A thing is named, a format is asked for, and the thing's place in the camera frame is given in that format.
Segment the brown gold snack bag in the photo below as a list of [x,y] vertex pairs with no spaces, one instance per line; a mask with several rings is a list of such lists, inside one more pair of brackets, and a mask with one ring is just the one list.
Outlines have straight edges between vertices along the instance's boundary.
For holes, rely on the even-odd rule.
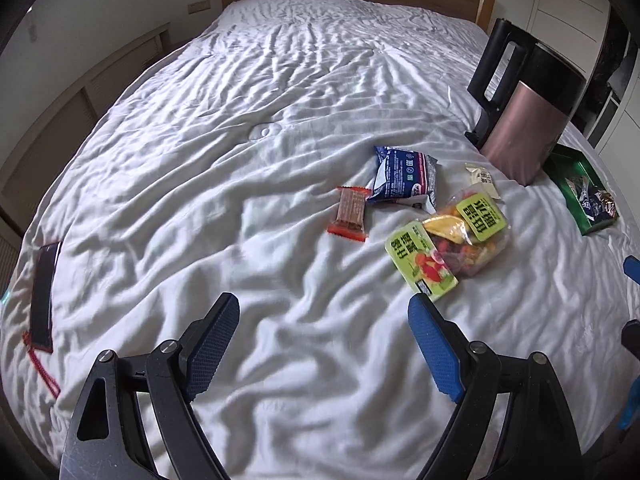
[[617,218],[617,208],[614,198],[609,192],[605,190],[597,189],[594,192],[594,210],[596,211],[597,218],[600,221],[604,221],[605,219],[616,219]]

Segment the small olive tea sachet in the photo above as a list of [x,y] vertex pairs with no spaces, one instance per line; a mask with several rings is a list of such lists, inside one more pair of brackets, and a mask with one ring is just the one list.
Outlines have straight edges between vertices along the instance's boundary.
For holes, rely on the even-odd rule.
[[490,172],[485,167],[466,164],[465,169],[470,174],[472,184],[479,184],[493,200],[501,200],[494,180],[492,180]]

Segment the clear bag dried fruit chips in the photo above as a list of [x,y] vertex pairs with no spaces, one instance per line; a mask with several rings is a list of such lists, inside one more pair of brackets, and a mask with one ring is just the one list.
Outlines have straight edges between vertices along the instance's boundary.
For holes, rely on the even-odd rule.
[[454,194],[422,226],[449,270],[465,278],[483,270],[510,238],[506,216],[482,184]]

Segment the copper and black electric kettle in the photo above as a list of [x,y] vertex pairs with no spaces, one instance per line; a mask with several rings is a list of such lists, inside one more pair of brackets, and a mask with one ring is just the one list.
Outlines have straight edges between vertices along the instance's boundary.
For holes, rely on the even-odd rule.
[[499,18],[468,85],[480,104],[480,119],[465,136],[508,179],[530,185],[585,85],[565,56]]

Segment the white sliding wardrobe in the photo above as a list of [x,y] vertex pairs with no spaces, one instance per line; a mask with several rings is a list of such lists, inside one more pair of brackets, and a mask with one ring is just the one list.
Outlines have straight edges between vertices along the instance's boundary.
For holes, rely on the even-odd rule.
[[608,0],[534,0],[527,29],[587,79],[573,116],[639,215],[639,43]]

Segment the green label fruit snack packet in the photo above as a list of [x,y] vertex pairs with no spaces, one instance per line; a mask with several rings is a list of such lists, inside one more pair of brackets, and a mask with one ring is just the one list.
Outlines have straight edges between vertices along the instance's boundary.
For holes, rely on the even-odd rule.
[[457,278],[420,221],[411,221],[390,234],[385,250],[417,294],[436,301],[457,287]]

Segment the green rectangular tray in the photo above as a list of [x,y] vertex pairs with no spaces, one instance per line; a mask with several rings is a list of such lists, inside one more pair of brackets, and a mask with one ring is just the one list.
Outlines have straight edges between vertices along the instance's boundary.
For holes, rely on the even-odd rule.
[[556,144],[542,169],[559,188],[582,235],[612,226],[618,218],[613,195],[582,151]]

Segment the red clear wafer packet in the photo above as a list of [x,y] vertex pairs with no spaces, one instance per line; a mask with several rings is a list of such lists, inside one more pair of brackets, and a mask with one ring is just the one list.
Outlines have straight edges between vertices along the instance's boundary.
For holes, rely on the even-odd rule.
[[340,186],[338,194],[337,212],[326,232],[363,243],[368,237],[364,212],[371,192],[360,186]]

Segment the blue white red snack bag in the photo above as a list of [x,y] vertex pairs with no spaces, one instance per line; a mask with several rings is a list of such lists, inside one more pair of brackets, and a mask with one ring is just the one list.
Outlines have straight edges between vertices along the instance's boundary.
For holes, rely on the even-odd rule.
[[367,202],[395,203],[436,212],[437,159],[417,151],[375,145],[378,168]]

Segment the dark navy snack packet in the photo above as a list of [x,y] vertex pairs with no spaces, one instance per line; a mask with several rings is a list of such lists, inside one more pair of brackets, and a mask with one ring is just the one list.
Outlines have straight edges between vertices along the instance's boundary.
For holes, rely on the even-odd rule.
[[592,224],[603,222],[597,218],[596,211],[594,210],[594,192],[596,192],[599,187],[594,185],[588,176],[569,177],[566,178],[565,181],[589,222]]

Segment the white bed duvet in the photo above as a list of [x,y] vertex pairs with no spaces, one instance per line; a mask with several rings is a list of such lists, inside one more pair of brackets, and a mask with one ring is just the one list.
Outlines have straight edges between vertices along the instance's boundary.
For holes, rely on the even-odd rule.
[[[47,464],[100,351],[148,352],[232,292],[238,329],[194,403],[228,473],[414,478],[452,412],[384,247],[418,213],[369,207],[363,243],[326,228],[375,145],[435,157],[440,202],[466,187],[486,41],[408,6],[242,0],[146,70],[43,195],[2,300],[4,394]],[[47,353],[29,312],[55,242]]]

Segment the black smartphone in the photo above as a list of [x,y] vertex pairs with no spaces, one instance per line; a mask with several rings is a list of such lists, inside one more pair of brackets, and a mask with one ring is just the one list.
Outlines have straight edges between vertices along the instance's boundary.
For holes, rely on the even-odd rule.
[[32,346],[52,353],[52,286],[55,276],[61,242],[42,246],[38,250],[34,282],[32,283],[32,304],[29,312],[29,333]]

